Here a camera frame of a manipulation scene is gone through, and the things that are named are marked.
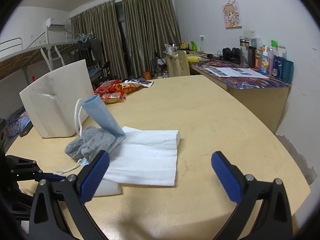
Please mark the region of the grey towel cloth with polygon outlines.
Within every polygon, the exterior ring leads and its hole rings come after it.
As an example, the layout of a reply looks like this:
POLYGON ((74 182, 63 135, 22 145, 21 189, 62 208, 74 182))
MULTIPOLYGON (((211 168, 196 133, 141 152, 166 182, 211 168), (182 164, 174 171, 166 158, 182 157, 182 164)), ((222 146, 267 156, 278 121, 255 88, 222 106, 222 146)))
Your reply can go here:
POLYGON ((115 139, 109 131, 89 126, 66 146, 65 153, 73 159, 85 158, 91 163, 100 151, 109 152, 115 139))

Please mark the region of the blue face mask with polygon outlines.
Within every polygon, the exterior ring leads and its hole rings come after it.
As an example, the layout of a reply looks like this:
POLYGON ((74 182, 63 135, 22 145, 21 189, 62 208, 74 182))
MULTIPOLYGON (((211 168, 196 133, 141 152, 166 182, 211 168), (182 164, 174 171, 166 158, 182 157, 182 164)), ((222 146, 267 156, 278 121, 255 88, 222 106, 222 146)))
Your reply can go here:
MULTIPOLYGON (((126 138, 125 132, 119 126, 111 112, 106 107, 105 103, 98 95, 95 95, 87 100, 78 99, 76 102, 74 110, 74 124, 77 137, 81 136, 84 130, 81 121, 81 113, 83 111, 86 112, 88 116, 99 125, 98 128, 105 129, 116 137, 110 148, 110 151, 107 153, 111 153, 126 138)), ((71 167, 65 171, 57 171, 56 174, 63 175, 75 170, 79 166, 86 166, 90 164, 85 158, 74 160, 77 161, 74 167, 71 167)))

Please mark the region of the white tissue paper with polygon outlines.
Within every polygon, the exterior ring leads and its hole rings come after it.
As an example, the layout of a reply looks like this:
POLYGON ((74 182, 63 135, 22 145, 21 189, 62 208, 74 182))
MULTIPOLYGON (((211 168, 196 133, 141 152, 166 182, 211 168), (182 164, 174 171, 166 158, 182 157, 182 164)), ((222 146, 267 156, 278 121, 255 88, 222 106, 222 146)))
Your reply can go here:
POLYGON ((110 165, 95 197, 122 194, 121 184, 175 185, 178 130, 143 131, 123 127, 126 138, 110 153, 110 165))

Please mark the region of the blue plaid blanket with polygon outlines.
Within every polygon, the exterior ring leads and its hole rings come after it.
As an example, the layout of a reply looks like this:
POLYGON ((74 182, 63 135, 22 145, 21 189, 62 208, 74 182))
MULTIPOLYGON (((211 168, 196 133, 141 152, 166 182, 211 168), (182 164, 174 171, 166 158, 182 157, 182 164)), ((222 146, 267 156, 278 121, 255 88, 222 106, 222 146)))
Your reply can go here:
POLYGON ((6 120, 5 135, 9 138, 13 138, 20 135, 26 126, 29 124, 30 118, 22 106, 6 120))

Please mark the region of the white styrofoam box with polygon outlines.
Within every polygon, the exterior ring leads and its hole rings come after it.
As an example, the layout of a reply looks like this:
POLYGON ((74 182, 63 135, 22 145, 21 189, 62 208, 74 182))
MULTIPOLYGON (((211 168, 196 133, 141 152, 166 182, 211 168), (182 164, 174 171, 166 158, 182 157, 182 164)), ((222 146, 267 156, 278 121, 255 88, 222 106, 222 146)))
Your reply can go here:
POLYGON ((85 60, 48 72, 20 92, 23 106, 42 138, 73 136, 76 102, 93 95, 85 60))

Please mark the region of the red packaged bun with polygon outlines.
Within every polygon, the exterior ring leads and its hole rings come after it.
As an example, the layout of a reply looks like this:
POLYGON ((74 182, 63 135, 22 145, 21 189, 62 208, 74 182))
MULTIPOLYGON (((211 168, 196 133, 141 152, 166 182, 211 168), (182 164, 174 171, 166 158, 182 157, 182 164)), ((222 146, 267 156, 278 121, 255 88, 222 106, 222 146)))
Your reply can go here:
POLYGON ((104 94, 101 96, 101 99, 105 104, 113 104, 124 102, 126 100, 126 95, 121 92, 115 92, 111 94, 104 94))

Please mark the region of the red snack bag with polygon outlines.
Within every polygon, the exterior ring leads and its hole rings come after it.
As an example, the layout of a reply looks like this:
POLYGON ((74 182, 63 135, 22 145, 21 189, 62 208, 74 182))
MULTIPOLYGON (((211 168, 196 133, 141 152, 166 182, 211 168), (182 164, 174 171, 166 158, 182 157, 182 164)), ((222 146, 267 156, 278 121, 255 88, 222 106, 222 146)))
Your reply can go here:
POLYGON ((116 85, 120 84, 121 81, 116 79, 116 80, 111 80, 111 81, 106 81, 103 84, 101 84, 95 91, 95 95, 102 96, 104 94, 112 94, 117 91, 116 85))

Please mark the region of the black folding chair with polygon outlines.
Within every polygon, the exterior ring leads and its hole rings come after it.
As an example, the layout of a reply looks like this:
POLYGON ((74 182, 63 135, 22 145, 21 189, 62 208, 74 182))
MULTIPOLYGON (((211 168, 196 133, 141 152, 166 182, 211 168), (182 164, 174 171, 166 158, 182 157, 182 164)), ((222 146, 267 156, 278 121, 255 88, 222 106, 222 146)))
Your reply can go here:
POLYGON ((111 62, 107 61, 102 67, 96 65, 88 68, 90 81, 94 90, 110 78, 110 65, 111 62))

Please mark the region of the orange chip bag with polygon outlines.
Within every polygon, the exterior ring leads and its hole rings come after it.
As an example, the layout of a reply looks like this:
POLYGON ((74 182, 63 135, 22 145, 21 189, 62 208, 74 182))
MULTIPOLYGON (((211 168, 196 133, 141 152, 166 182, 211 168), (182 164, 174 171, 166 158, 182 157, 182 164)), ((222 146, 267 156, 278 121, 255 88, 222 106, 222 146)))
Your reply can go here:
POLYGON ((116 92, 120 92, 123 94, 130 94, 135 90, 139 90, 141 88, 151 88, 153 85, 152 81, 142 81, 137 79, 126 80, 124 82, 116 84, 115 90, 116 92))

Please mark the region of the air conditioner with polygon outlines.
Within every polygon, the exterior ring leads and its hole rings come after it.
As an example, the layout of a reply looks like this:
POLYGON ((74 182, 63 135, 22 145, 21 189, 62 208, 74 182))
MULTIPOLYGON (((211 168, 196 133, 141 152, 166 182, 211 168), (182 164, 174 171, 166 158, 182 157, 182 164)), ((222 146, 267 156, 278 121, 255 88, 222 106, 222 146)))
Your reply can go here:
POLYGON ((57 23, 53 18, 46 20, 46 27, 52 29, 65 29, 66 24, 57 23))

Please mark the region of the printed paper sheet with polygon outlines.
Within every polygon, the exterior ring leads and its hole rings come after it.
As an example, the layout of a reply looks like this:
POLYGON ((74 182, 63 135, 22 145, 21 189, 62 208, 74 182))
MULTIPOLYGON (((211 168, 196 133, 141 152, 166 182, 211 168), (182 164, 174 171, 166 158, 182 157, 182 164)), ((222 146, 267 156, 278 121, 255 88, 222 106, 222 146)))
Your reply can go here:
POLYGON ((258 79, 269 79, 268 76, 260 74, 250 68, 230 68, 230 67, 206 67, 205 70, 217 77, 251 77, 258 79))

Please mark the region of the black headphones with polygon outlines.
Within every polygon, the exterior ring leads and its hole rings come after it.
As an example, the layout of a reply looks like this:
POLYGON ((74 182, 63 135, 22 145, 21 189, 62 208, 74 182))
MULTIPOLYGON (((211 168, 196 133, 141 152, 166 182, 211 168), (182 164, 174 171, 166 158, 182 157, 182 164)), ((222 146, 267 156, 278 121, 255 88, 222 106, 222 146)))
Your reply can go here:
POLYGON ((241 63, 241 51, 239 48, 223 48, 222 50, 223 60, 240 64, 241 63))

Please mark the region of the wooden smiley chair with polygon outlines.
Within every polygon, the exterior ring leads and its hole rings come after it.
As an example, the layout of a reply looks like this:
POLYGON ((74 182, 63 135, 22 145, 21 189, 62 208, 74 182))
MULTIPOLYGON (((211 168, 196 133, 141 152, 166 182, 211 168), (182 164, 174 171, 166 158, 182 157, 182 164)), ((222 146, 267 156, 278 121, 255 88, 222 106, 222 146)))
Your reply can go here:
POLYGON ((184 50, 179 50, 178 55, 178 64, 177 72, 179 76, 190 76, 190 67, 187 59, 187 54, 184 50))

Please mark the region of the brown curtains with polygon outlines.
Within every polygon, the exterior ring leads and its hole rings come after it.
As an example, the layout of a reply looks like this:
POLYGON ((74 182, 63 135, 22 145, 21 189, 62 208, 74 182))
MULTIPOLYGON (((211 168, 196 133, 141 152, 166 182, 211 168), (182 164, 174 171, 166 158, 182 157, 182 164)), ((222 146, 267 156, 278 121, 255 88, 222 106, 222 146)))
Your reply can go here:
POLYGON ((75 33, 92 33, 103 44, 111 76, 121 80, 152 71, 165 45, 181 41, 172 0, 122 0, 99 4, 71 18, 75 33))

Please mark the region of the anime girl poster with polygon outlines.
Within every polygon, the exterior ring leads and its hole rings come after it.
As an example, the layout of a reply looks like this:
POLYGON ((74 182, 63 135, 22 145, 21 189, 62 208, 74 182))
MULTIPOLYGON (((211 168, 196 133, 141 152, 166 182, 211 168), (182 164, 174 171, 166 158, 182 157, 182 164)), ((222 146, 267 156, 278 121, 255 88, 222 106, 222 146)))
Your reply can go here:
POLYGON ((241 28, 239 3, 236 0, 228 1, 222 6, 223 21, 226 29, 241 28))

